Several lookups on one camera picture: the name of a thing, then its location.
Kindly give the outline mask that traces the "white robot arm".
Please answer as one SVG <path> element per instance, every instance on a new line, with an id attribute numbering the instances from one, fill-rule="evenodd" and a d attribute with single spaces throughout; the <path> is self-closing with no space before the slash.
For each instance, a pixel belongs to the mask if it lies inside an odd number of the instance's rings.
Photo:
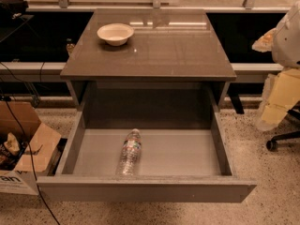
<path id="1" fill-rule="evenodd" d="M 300 101 L 300 2 L 291 7 L 275 28 L 256 40 L 252 49 L 270 52 L 273 60 L 283 66 L 278 75 L 267 76 L 262 90 L 256 127 L 267 131 L 276 128 Z"/>

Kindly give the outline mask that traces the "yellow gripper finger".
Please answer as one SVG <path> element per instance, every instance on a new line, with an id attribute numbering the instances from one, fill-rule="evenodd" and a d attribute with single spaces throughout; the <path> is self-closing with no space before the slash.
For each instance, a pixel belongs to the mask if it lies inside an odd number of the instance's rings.
<path id="1" fill-rule="evenodd" d="M 300 101 L 300 70 L 284 69 L 278 75 L 269 74 L 262 90 L 256 128 L 268 131 L 276 128 L 288 111 Z"/>
<path id="2" fill-rule="evenodd" d="M 256 52 L 266 53 L 272 51 L 273 45 L 273 37 L 276 32 L 276 29 L 270 29 L 263 36 L 261 36 L 258 40 L 256 40 L 252 44 L 252 49 Z"/>

